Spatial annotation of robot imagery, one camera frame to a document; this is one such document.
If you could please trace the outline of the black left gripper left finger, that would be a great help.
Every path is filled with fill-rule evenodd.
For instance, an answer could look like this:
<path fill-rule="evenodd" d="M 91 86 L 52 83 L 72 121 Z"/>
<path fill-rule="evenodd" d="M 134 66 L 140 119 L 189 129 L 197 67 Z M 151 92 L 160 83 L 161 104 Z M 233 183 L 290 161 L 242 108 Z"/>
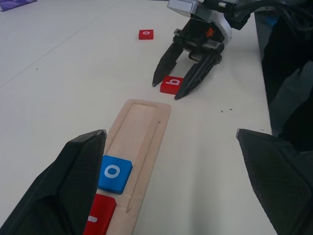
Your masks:
<path fill-rule="evenodd" d="M 28 188 L 0 235 L 83 235 L 96 194 L 107 132 L 66 143 Z"/>

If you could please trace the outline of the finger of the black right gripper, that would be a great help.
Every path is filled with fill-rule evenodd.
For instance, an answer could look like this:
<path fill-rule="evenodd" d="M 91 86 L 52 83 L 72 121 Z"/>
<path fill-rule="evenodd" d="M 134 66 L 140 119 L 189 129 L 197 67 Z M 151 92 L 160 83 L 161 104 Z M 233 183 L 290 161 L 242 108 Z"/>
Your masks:
<path fill-rule="evenodd" d="M 165 76 L 168 76 L 170 72 L 176 66 L 176 60 L 183 52 L 183 47 L 179 44 L 172 43 L 161 57 L 156 70 L 154 72 L 152 86 L 155 87 L 163 81 Z"/>
<path fill-rule="evenodd" d="M 176 93 L 174 99 L 179 100 L 190 94 L 206 78 L 212 68 L 222 61 L 220 54 L 208 54 L 194 64 L 185 75 L 183 82 Z"/>

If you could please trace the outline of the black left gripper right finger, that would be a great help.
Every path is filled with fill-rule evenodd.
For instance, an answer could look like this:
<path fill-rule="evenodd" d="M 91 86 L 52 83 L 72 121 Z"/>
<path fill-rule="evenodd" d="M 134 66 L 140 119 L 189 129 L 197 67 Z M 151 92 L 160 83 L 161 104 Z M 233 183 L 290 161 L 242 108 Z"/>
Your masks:
<path fill-rule="evenodd" d="M 253 191 L 278 235 L 313 235 L 313 151 L 278 137 L 238 129 Z"/>

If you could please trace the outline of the red letter b block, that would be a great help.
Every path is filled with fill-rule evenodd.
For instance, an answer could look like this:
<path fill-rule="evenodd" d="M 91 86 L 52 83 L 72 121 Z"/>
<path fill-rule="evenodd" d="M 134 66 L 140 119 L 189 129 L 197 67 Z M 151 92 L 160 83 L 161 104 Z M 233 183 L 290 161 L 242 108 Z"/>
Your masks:
<path fill-rule="evenodd" d="M 165 76 L 160 86 L 160 92 L 176 95 L 182 82 L 183 78 L 181 77 Z"/>

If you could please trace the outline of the red letter o block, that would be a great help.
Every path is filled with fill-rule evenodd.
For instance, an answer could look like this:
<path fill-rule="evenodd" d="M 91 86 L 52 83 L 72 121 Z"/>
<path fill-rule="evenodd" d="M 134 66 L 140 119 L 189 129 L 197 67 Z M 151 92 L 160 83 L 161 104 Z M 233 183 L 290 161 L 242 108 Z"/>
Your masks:
<path fill-rule="evenodd" d="M 138 33 L 139 40 L 153 40 L 154 30 L 153 29 L 141 29 Z"/>

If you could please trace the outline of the red letter r block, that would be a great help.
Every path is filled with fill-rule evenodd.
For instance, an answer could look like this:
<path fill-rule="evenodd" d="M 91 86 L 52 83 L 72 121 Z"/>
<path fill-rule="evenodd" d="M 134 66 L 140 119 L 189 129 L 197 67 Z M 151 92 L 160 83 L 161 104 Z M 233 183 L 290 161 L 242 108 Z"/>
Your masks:
<path fill-rule="evenodd" d="M 106 235 L 115 208 L 114 198 L 96 194 L 83 235 Z"/>

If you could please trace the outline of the blue letter o block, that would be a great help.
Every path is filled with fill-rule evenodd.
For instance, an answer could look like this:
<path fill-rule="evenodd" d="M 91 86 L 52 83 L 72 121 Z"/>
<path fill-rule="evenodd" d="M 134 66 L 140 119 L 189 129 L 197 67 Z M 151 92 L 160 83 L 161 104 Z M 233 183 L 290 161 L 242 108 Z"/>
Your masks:
<path fill-rule="evenodd" d="M 105 155 L 102 159 L 98 188 L 121 195 L 132 171 L 129 160 Z"/>

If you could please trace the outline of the long wooden letter tray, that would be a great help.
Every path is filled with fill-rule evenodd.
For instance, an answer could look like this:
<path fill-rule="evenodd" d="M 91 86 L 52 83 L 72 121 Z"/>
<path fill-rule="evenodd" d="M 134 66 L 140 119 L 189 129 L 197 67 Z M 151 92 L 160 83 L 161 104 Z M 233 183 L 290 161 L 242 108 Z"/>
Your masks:
<path fill-rule="evenodd" d="M 129 99 L 110 128 L 104 154 L 133 168 L 121 195 L 97 190 L 116 201 L 106 235 L 133 235 L 170 113 L 168 104 Z"/>

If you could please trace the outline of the dark grey robot body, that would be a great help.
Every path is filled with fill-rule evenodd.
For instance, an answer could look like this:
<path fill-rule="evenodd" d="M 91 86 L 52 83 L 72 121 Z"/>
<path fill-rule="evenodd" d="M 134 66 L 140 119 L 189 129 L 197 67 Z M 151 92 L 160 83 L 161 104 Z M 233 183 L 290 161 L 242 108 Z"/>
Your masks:
<path fill-rule="evenodd" d="M 313 30 L 293 31 L 283 17 L 273 26 L 262 59 L 267 100 L 271 103 L 283 82 L 297 69 L 313 62 Z M 298 151 L 313 151 L 313 88 L 284 124 L 279 135 Z"/>

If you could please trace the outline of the purple tissue pack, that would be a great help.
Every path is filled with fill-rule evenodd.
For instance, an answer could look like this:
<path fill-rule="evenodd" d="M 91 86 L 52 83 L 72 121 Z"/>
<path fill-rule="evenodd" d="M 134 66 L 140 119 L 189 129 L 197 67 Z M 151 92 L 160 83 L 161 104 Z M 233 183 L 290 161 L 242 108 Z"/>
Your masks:
<path fill-rule="evenodd" d="M 11 10 L 37 0 L 0 0 L 0 12 Z"/>

